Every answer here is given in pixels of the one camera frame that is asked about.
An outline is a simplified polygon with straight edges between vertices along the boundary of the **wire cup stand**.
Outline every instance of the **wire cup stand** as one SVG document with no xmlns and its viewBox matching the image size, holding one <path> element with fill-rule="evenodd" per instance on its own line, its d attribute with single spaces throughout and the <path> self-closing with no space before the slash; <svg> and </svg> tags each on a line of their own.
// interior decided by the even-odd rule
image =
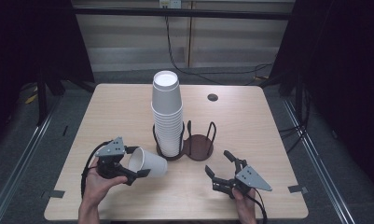
<svg viewBox="0 0 374 224">
<path fill-rule="evenodd" d="M 214 127 L 213 139 L 209 138 L 210 131 Z M 194 161 L 205 161 L 211 157 L 214 150 L 214 140 L 216 135 L 216 127 L 213 122 L 210 123 L 209 130 L 207 135 L 202 134 L 194 134 L 192 135 L 192 124 L 191 121 L 187 123 L 187 130 L 188 130 L 188 139 L 183 140 L 184 131 L 185 131 L 185 124 L 183 122 L 183 131 L 180 133 L 180 146 L 179 146 L 179 153 L 174 157 L 166 157 L 161 152 L 159 142 L 157 136 L 155 135 L 155 124 L 152 128 L 152 132 L 154 135 L 155 142 L 157 143 L 157 152 L 162 158 L 167 161 L 176 161 L 180 159 L 182 156 L 187 155 Z"/>
</svg>

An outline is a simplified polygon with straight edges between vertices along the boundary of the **wall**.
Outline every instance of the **wall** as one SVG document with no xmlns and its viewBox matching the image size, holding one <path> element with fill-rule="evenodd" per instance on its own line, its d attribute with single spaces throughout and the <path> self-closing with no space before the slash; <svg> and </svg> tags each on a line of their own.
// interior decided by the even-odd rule
<svg viewBox="0 0 374 224">
<path fill-rule="evenodd" d="M 159 1 L 74 0 L 74 6 L 159 7 Z M 293 1 L 182 1 L 182 8 L 291 12 Z M 171 68 L 162 17 L 77 15 L 94 72 Z M 287 21 L 169 18 L 178 67 L 254 66 L 274 61 Z"/>
</svg>

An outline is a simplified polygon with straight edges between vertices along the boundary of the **wooden tabletop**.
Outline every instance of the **wooden tabletop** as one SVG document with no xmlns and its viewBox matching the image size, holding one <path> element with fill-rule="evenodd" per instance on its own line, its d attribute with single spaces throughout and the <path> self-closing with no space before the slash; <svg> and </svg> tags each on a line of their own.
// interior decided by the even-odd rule
<svg viewBox="0 0 374 224">
<path fill-rule="evenodd" d="M 139 178 L 131 186 L 110 189 L 100 203 L 101 219 L 111 220 L 231 220 L 237 219 L 234 201 L 212 190 L 204 172 L 207 164 L 215 176 L 234 177 L 235 166 L 224 150 L 247 160 L 272 187 L 261 190 L 268 218 L 304 218 L 308 210 L 263 90 L 259 87 L 181 85 L 184 123 L 192 122 L 192 134 L 207 134 L 210 122 L 217 128 L 213 155 L 206 161 L 187 156 L 168 162 L 164 177 Z M 215 102 L 207 96 L 218 96 Z M 126 146 L 156 153 L 152 134 L 152 85 L 101 84 L 94 92 L 76 139 L 56 184 L 65 191 L 51 198 L 48 220 L 77 220 L 81 203 L 81 173 L 91 152 L 102 142 L 123 137 Z M 128 165 L 129 155 L 121 164 Z M 262 217 L 259 207 L 256 216 Z"/>
</svg>

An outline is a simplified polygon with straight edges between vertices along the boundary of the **human hand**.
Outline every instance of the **human hand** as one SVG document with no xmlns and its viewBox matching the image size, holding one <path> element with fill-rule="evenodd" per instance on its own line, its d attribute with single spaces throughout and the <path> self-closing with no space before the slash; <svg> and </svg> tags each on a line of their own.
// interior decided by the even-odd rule
<svg viewBox="0 0 374 224">
<path fill-rule="evenodd" d="M 128 181 L 126 176 L 117 176 L 112 179 L 99 176 L 95 168 L 98 160 L 98 158 L 94 159 L 88 171 L 84 197 L 78 210 L 78 223 L 99 224 L 99 203 L 112 187 Z"/>
<path fill-rule="evenodd" d="M 86 179 L 85 192 L 82 199 L 83 203 L 88 203 L 91 206 L 98 206 L 112 187 L 128 181 L 126 176 L 117 176 L 112 179 L 102 178 L 95 168 L 98 160 L 98 158 L 95 158 L 90 165 Z"/>
<path fill-rule="evenodd" d="M 255 203 L 244 197 L 242 193 L 233 188 L 233 196 L 235 197 L 236 209 L 239 215 L 239 220 L 242 224 L 256 224 L 256 205 Z M 252 198 L 256 197 L 256 190 L 250 189 L 248 192 Z"/>
</svg>

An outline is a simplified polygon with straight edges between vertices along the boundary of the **electrical cable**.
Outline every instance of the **electrical cable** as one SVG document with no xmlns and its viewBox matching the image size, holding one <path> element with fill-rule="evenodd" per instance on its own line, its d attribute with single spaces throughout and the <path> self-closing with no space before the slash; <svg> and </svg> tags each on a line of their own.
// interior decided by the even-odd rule
<svg viewBox="0 0 374 224">
<path fill-rule="evenodd" d="M 85 193 L 85 187 L 86 187 L 86 180 L 87 180 L 87 176 L 88 176 L 88 172 L 89 172 L 89 165 L 90 165 L 90 161 L 91 161 L 91 158 L 94 156 L 94 154 L 97 152 L 97 150 L 99 150 L 101 147 L 105 146 L 105 145 L 108 145 L 108 143 L 110 143 L 111 141 L 107 141 L 107 142 L 103 142 L 101 143 L 99 146 L 97 146 L 97 148 L 95 148 L 91 154 L 89 155 L 89 158 L 87 160 L 87 163 L 85 164 L 85 168 L 84 168 L 84 171 L 82 172 L 82 178 L 81 178 L 81 197 L 83 198 L 84 197 L 84 193 Z"/>
<path fill-rule="evenodd" d="M 261 212 L 262 212 L 262 217 L 263 217 L 262 218 L 263 219 L 262 223 L 266 224 L 268 222 L 268 215 L 266 214 L 265 204 L 263 203 L 263 200 L 262 200 L 262 197 L 261 197 L 259 191 L 257 189 L 254 189 L 254 190 L 256 191 L 256 193 L 258 193 L 258 196 L 260 198 L 261 203 L 259 201 L 257 201 L 255 198 L 248 195 L 248 194 L 246 194 L 245 196 L 247 196 L 247 198 L 249 200 L 253 201 L 254 203 L 256 203 L 259 206 L 259 208 L 261 209 Z"/>
<path fill-rule="evenodd" d="M 259 70 L 262 70 L 270 65 L 273 65 L 274 63 L 263 63 L 263 64 L 259 64 L 255 67 L 255 69 L 253 70 L 249 70 L 249 71 L 244 71 L 244 72 L 207 72 L 207 73 L 193 73 L 193 72 L 187 72 L 187 71 L 183 71 L 181 70 L 176 64 L 175 64 L 175 61 L 174 61 L 174 58 L 173 58 L 173 51 L 172 51 L 172 43 L 170 41 L 170 28 L 169 28 L 169 18 L 168 17 L 165 17 L 165 20 L 166 20 L 166 31 L 167 31 L 167 43 L 168 43 L 168 51 L 169 51 L 169 56 L 170 56 L 170 61 L 173 65 L 173 67 L 183 73 L 183 74 L 186 74 L 186 75 L 192 75 L 192 76 L 197 76 L 197 77 L 201 77 L 203 79 L 206 79 L 210 82 L 214 82 L 215 84 L 218 84 L 218 85 L 226 85 L 226 84 L 223 84 L 223 83 L 220 83 L 220 82 L 217 82 L 215 80 L 212 80 L 210 78 L 207 78 L 207 77 L 203 77 L 202 75 L 219 75 L 219 74 L 233 74 L 233 75 L 240 75 L 240 74 L 249 74 L 249 73 L 255 73 L 255 76 L 253 77 L 253 79 L 248 82 L 248 83 L 245 83 L 243 84 L 243 86 L 248 86 L 250 85 L 251 83 L 253 83 L 256 78 L 258 77 L 257 76 L 257 71 Z"/>
<path fill-rule="evenodd" d="M 294 133 L 297 133 L 298 131 L 301 131 L 301 134 L 298 137 L 297 141 L 286 151 L 286 153 L 291 152 L 297 146 L 298 142 L 307 133 L 312 97 L 309 95 L 309 93 L 306 89 L 304 89 L 304 96 L 305 96 L 304 102 L 305 102 L 305 106 L 306 106 L 306 117 L 305 117 L 305 119 L 298 126 L 296 126 L 294 128 L 287 129 L 288 131 L 292 131 L 292 132 L 282 135 L 282 140 L 284 140 L 286 137 L 289 137 L 289 136 L 293 135 Z"/>
</svg>

